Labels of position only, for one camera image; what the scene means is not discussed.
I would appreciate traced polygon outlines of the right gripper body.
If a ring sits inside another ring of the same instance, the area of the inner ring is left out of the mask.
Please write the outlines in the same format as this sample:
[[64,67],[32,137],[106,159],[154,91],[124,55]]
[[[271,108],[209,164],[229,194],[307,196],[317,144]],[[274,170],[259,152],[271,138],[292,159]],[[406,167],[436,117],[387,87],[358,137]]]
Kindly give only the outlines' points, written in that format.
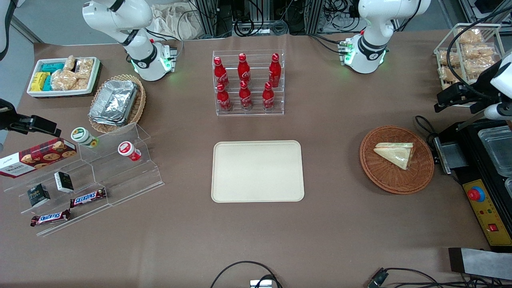
[[13,104],[7,100],[0,100],[0,129],[10,130],[18,122],[18,114]]

